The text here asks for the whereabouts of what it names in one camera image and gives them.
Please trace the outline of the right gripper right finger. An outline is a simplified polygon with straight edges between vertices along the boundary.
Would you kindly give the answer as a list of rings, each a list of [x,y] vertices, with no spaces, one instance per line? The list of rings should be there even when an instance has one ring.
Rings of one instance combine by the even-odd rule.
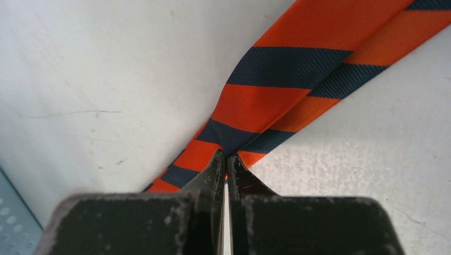
[[[233,254],[403,254],[381,204],[368,197],[284,197],[227,160]]]

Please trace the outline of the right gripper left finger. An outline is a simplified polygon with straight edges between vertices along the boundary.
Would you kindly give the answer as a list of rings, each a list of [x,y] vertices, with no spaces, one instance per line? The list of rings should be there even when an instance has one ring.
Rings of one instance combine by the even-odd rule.
[[[35,254],[221,254],[225,158],[175,193],[82,193],[54,210]]]

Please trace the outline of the orange navy striped tie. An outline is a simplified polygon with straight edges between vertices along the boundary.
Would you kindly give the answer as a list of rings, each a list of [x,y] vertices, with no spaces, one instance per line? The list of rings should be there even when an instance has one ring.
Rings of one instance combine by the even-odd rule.
[[[147,192],[177,192],[221,150],[247,167],[450,25],[450,1],[295,1]]]

